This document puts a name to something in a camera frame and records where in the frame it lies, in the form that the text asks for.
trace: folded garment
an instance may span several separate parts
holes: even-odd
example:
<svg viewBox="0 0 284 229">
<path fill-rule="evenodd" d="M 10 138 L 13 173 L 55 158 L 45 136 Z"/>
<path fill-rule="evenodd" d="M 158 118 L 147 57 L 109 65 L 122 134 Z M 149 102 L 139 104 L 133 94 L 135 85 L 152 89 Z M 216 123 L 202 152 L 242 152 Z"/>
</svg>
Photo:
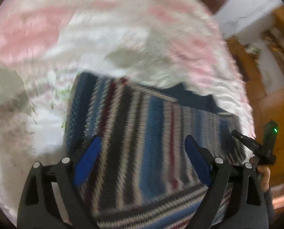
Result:
<svg viewBox="0 0 284 229">
<path fill-rule="evenodd" d="M 91 73 L 80 74 L 74 87 L 66 147 L 70 157 L 86 151 L 74 184 L 101 228 L 179 228 L 190 220 L 207 186 L 184 149 L 187 135 L 214 157 L 232 164 L 245 159 L 230 135 L 240 128 L 237 117 L 211 97 L 183 86 L 161 91 Z M 223 218 L 231 189 L 213 223 Z"/>
</svg>

